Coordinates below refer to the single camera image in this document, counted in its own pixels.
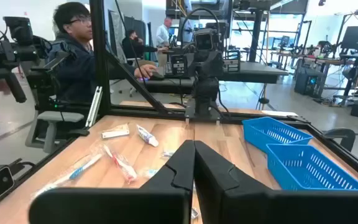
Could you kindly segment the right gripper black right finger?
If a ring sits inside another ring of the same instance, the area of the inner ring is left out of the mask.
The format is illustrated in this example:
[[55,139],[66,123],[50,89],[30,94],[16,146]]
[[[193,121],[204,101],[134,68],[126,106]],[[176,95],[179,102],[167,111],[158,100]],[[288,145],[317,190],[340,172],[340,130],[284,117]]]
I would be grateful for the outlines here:
[[207,144],[195,148],[204,223],[358,223],[358,191],[272,190]]

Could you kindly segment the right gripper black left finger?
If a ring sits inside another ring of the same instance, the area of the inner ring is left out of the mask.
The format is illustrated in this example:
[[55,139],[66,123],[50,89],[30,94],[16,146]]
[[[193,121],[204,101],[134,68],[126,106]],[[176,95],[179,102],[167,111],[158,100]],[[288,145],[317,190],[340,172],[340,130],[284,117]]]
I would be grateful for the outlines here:
[[190,223],[195,143],[186,140],[138,189],[58,188],[40,194],[30,223]]

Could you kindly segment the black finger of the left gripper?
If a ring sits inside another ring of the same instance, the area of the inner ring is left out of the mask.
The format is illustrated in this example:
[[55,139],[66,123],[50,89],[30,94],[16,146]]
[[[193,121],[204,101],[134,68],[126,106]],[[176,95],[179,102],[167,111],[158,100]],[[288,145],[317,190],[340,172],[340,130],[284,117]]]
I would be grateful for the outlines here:
[[223,62],[224,72],[239,72],[241,70],[241,52],[239,50],[225,51],[223,54]]
[[187,74],[187,57],[186,55],[172,55],[170,57],[171,70],[174,75],[186,75]]

